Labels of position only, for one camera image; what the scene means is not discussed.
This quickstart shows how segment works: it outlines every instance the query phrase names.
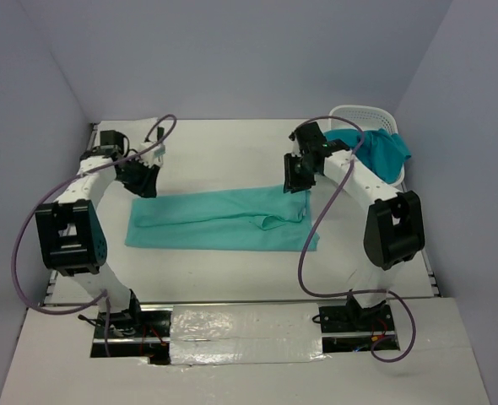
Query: red wire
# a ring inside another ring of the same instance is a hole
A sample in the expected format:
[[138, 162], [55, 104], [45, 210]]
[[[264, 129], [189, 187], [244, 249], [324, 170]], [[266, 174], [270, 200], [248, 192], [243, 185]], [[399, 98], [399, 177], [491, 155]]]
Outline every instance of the red wire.
[[163, 342], [163, 338], [157, 333], [157, 331], [155, 329], [153, 329], [152, 327], [149, 327], [151, 329], [151, 332], [154, 333], [154, 335], [159, 338], [160, 342], [161, 342], [161, 346], [166, 346], [166, 343]]
[[144, 339], [146, 338], [146, 326], [144, 325], [143, 331], [142, 331], [142, 340], [140, 341], [140, 355], [144, 356]]
[[384, 322], [380, 318], [377, 318], [376, 320], [379, 321], [384, 326], [384, 333], [381, 335], [381, 336], [384, 336], [386, 334], [386, 332], [387, 332], [387, 324], [386, 324], [386, 322]]

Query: white wall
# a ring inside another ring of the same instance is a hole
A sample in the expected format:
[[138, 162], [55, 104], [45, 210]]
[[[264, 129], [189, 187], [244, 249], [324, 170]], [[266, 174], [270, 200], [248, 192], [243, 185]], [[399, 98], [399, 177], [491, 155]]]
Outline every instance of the white wall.
[[498, 0], [454, 0], [396, 118], [437, 280], [498, 405]]
[[90, 117], [394, 110], [451, 0], [21, 0]]
[[[24, 318], [9, 274], [14, 237], [38, 197], [76, 169], [86, 122], [24, 10], [0, 0], [0, 393]], [[23, 286], [39, 299], [47, 271], [35, 227], [19, 262]]]

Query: white table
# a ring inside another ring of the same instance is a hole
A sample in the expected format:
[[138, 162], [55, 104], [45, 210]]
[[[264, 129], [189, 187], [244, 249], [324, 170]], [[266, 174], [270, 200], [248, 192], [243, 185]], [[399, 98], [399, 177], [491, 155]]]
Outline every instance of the white table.
[[[298, 122], [181, 121], [167, 141], [160, 193], [282, 183], [282, 156], [290, 148], [287, 136]], [[150, 125], [149, 121], [109, 122], [100, 129], [115, 128], [137, 143]], [[313, 189], [313, 215], [332, 191], [325, 181]], [[296, 281], [298, 253], [125, 247], [132, 199], [113, 184], [101, 202], [99, 216], [109, 244], [109, 263], [141, 302], [308, 298]], [[361, 210], [342, 194], [319, 229], [318, 251], [306, 260], [306, 280], [312, 289], [345, 289], [363, 254], [364, 226]], [[488, 405], [455, 302], [434, 297], [421, 255], [405, 266], [393, 289], [406, 297], [425, 297], [408, 300], [418, 340], [410, 356], [396, 364], [379, 363], [369, 353], [334, 354], [311, 363], [193, 367], [149, 365], [144, 358], [92, 359], [93, 329], [88, 324], [76, 316], [29, 311], [0, 404]], [[71, 280], [57, 278], [49, 302], [88, 300]], [[408, 318], [398, 302], [390, 305], [399, 346], [405, 348], [411, 332]], [[95, 317], [96, 310], [85, 315]]]
[[[409, 305], [418, 340], [396, 364], [379, 363], [367, 352], [311, 363], [193, 367], [91, 359], [93, 328], [87, 323], [29, 311], [0, 405], [489, 405], [454, 300], [411, 299]], [[397, 302], [391, 306], [404, 348], [409, 321]]]
[[[125, 133], [133, 146], [142, 142], [153, 120], [105, 121], [99, 130]], [[273, 186], [284, 181], [283, 155], [288, 135], [301, 120], [179, 121], [166, 141], [159, 194]], [[327, 122], [322, 122], [326, 129]], [[311, 194], [315, 218], [335, 185], [321, 179]], [[108, 262], [141, 302], [228, 302], [306, 300], [298, 286], [297, 252], [183, 251], [136, 249], [124, 245], [134, 196], [115, 182], [98, 214], [108, 242]], [[306, 257], [306, 284], [317, 292], [347, 289], [363, 252], [365, 215], [341, 193], [322, 222], [318, 249]], [[404, 297], [434, 292], [421, 254], [405, 265], [392, 288]], [[79, 304], [89, 296], [70, 278], [58, 277], [50, 304]]]

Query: cable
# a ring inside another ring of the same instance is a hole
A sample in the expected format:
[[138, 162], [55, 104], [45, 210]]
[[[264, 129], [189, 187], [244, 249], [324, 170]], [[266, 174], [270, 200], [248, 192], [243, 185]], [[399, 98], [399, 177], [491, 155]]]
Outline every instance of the cable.
[[327, 316], [324, 316], [324, 321], [325, 322], [322, 322], [321, 320], [321, 317], [320, 317], [320, 314], [318, 315], [315, 315], [311, 318], [311, 320], [316, 323], [317, 325], [331, 325], [331, 324], [341, 324], [341, 325], [344, 325], [344, 326], [347, 326], [350, 324], [350, 322], [347, 322], [347, 321], [340, 321], [339, 319], [334, 319], [333, 321], [329, 321], [327, 320]]
[[95, 167], [94, 169], [91, 169], [91, 170], [88, 170], [84, 173], [81, 173], [79, 175], [74, 175], [73, 177], [71, 177], [70, 179], [67, 179], [65, 181], [62, 181], [61, 183], [59, 183], [57, 186], [55, 186], [54, 188], [52, 188], [49, 192], [47, 192], [42, 198], [39, 199], [39, 201], [35, 204], [35, 206], [30, 210], [30, 212], [26, 215], [26, 218], [24, 219], [24, 222], [22, 223], [22, 226], [20, 227], [19, 229], [19, 232], [16, 236], [16, 240], [14, 242], [14, 246], [13, 246], [13, 252], [11, 254], [11, 279], [13, 280], [13, 286], [14, 286], [14, 289], [16, 291], [16, 294], [17, 296], [20, 298], [20, 300], [28, 307], [28, 308], [31, 308], [32, 310], [34, 311], [37, 311], [37, 312], [40, 312], [41, 314], [46, 314], [46, 315], [71, 315], [71, 314], [76, 314], [77, 312], [80, 312], [80, 311], [83, 311], [87, 308], [90, 308], [91, 306], [97, 304], [100, 300], [102, 300], [103, 298], [106, 298], [106, 303], [107, 304], [107, 309], [108, 309], [108, 306], [110, 305], [110, 301], [107, 299], [108, 297], [108, 292], [106, 290], [102, 291], [101, 294], [99, 294], [99, 296], [95, 297], [94, 299], [92, 299], [89, 303], [87, 304], [83, 304], [77, 308], [72, 308], [70, 310], [48, 310], [46, 308], [43, 308], [39, 305], [37, 305], [35, 302], [33, 302], [32, 300], [30, 300], [28, 297], [26, 297], [24, 291], [22, 290], [22, 287], [20, 286], [20, 281], [19, 281], [19, 276], [17, 274], [17, 268], [16, 268], [16, 262], [17, 262], [17, 258], [18, 258], [18, 254], [19, 254], [19, 248], [20, 248], [20, 245], [22, 243], [22, 238], [24, 237], [24, 232], [26, 231], [26, 229], [28, 228], [28, 226], [30, 225], [30, 221], [31, 219], [33, 218], [33, 216], [35, 215], [35, 211], [36, 209], [42, 204], [44, 203], [48, 198], [50, 198], [54, 193], [56, 193], [58, 190], [61, 190], [63, 189], [64, 187], [67, 187], [69, 184], [71, 184], [73, 181], [76, 181], [78, 180], [79, 178], [81, 177], [84, 177], [84, 176], [87, 176], [87, 175], [90, 175], [92, 173], [95, 173], [99, 170], [103, 170], [103, 169], [106, 169], [108, 167], [112, 167], [112, 166], [115, 166], [115, 165], [120, 165], [121, 163], [125, 163], [127, 162], [128, 160], [131, 160], [131, 159], [135, 159], [137, 158], [138, 156], [141, 156], [143, 154], [146, 154], [148, 153], [151, 149], [157, 147], [160, 145], [160, 143], [163, 143], [168, 137], [169, 135], [172, 133], [172, 131], [174, 130], [174, 128], [176, 127], [176, 124], [177, 124], [177, 118], [172, 115], [172, 114], [166, 114], [165, 116], [162, 116], [159, 120], [157, 120], [157, 122], [149, 129], [149, 132], [148, 132], [148, 135], [150, 133], [153, 132], [153, 130], [158, 127], [163, 121], [167, 120], [167, 119], [171, 119], [172, 120], [172, 124], [171, 124], [171, 127], [168, 129], [168, 131], [166, 131], [165, 135], [163, 135], [163, 137], [161, 139], [159, 139], [156, 143], [154, 143], [153, 145], [151, 145], [149, 148], [146, 148], [144, 150], [142, 150], [141, 152], [138, 152], [136, 154], [132, 154], [130, 156], [127, 156], [123, 159], [119, 159], [119, 160], [116, 160], [116, 161], [113, 161], [113, 162], [110, 162], [108, 164], [105, 164], [105, 165], [102, 165], [102, 166], [98, 166], [98, 167]]
[[111, 301], [108, 295], [105, 298], [106, 315], [105, 315], [105, 353], [106, 357], [111, 357], [111, 351], [108, 349], [108, 332], [111, 327]]
[[125, 149], [125, 154], [123, 154], [123, 157], [127, 157], [129, 155], [129, 151], [131, 150], [131, 141], [129, 140], [129, 138], [127, 137], [127, 135], [125, 133], [122, 134], [123, 136], [123, 139], [125, 139], [127, 141], [127, 148]]
[[386, 336], [386, 332], [387, 332], [387, 324], [381, 318], [377, 318], [376, 320], [384, 327], [384, 331], [382, 332], [382, 334], [380, 335], [379, 338], [384, 338], [384, 336]]
[[98, 327], [98, 326], [100, 326], [99, 322], [96, 319], [91, 320], [87, 316], [84, 316], [82, 314], [78, 314], [77, 318], [80, 321], [85, 321], [86, 323], [89, 323], [92, 327]]
[[154, 333], [154, 335], [159, 339], [161, 342], [161, 346], [166, 346], [166, 343], [163, 341], [163, 338], [157, 333], [157, 331], [154, 329], [154, 327], [150, 326], [151, 332]]
[[[159, 138], [163, 138], [164, 135], [161, 133], [161, 136], [159, 136], [159, 130], [162, 129], [162, 128], [158, 128], [157, 129], [157, 140], [159, 141]], [[145, 142], [148, 142], [149, 141], [149, 136], [151, 135], [151, 131], [148, 132], [148, 135], [146, 135], [146, 138], [144, 138], [144, 141]]]
[[138, 348], [140, 355], [143, 357], [144, 356], [144, 339], [146, 338], [146, 324], [144, 323], [143, 325], [143, 330], [142, 330], [142, 340], [140, 341], [140, 347]]
[[303, 262], [306, 258], [306, 253], [307, 253], [307, 250], [309, 249], [309, 245], [311, 244], [311, 240], [313, 239], [313, 236], [317, 232], [318, 225], [320, 225], [320, 223], [324, 219], [324, 216], [326, 215], [327, 211], [332, 207], [333, 202], [335, 201], [335, 199], [337, 198], [339, 193], [343, 190], [344, 185], [346, 184], [346, 182], [349, 180], [350, 176], [352, 175], [352, 172], [354, 171], [354, 162], [355, 162], [354, 157], [356, 155], [356, 152], [358, 152], [358, 149], [361, 148], [361, 145], [363, 145], [363, 143], [365, 141], [365, 133], [363, 132], [363, 130], [358, 125], [356, 125], [354, 122], [347, 120], [345, 118], [342, 118], [340, 116], [317, 116], [315, 118], [311, 118], [307, 121], [302, 122], [298, 127], [296, 127], [295, 130], [297, 130], [301, 126], [308, 124], [310, 122], [315, 122], [315, 121], [323, 120], [323, 119], [332, 119], [332, 120], [346, 122], [347, 124], [354, 127], [360, 133], [360, 141], [356, 144], [354, 149], [352, 149], [351, 159], [350, 159], [350, 163], [349, 163], [349, 169], [347, 170], [344, 178], [341, 180], [341, 182], [337, 186], [337, 189], [335, 190], [335, 192], [333, 192], [332, 196], [330, 197], [329, 201], [327, 202], [327, 204], [324, 207], [324, 209], [322, 210], [322, 212], [318, 215], [317, 220], [315, 221], [314, 225], [311, 227], [311, 231], [309, 232], [309, 235], [307, 236], [306, 243], [303, 245], [303, 248], [302, 248], [301, 253], [300, 253], [300, 260], [298, 261], [298, 284], [300, 285], [300, 288], [306, 294], [310, 295], [311, 297], [315, 297], [315, 298], [340, 298], [340, 297], [345, 297], [345, 296], [355, 295], [355, 294], [390, 294], [395, 299], [397, 299], [397, 301], [399, 301], [399, 303], [403, 306], [403, 308], [407, 312], [407, 315], [409, 316], [409, 319], [410, 319], [410, 324], [412, 325], [412, 337], [410, 338], [410, 343], [409, 343], [408, 347], [398, 357], [395, 357], [392, 359], [384, 359], [376, 354], [375, 348], [381, 342], [383, 342], [385, 340], [393, 339], [394, 336], [393, 335], [385, 336], [382, 339], [377, 340], [376, 342], [374, 342], [371, 345], [371, 354], [375, 359], [380, 360], [383, 363], [395, 363], [399, 360], [404, 359], [405, 357], [407, 357], [409, 355], [410, 351], [412, 350], [412, 347], [414, 346], [414, 342], [416, 341], [416, 332], [417, 332], [416, 331], [416, 322], [414, 320], [414, 316], [412, 315], [412, 312], [410, 311], [409, 306], [403, 300], [403, 298], [401, 298], [399, 295], [395, 294], [393, 291], [385, 290], [385, 289], [361, 289], [361, 290], [357, 290], [357, 291], [346, 291], [343, 293], [320, 294], [320, 293], [315, 293], [313, 291], [310, 291], [303, 282]]

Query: green towel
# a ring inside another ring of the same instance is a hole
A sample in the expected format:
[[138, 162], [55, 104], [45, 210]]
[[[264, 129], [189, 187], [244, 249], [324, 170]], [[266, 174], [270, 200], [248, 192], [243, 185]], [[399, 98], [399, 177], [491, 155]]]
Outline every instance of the green towel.
[[[283, 186], [133, 200], [125, 244], [163, 249], [301, 251], [311, 229], [309, 192]], [[317, 248], [318, 235], [310, 244]]]
[[[324, 133], [328, 141], [341, 139], [351, 148], [360, 141], [360, 133], [355, 129], [333, 129]], [[388, 184], [394, 183], [401, 174], [405, 161], [410, 159], [410, 151], [397, 133], [390, 135], [385, 129], [365, 131], [365, 141], [358, 149], [356, 157]]]

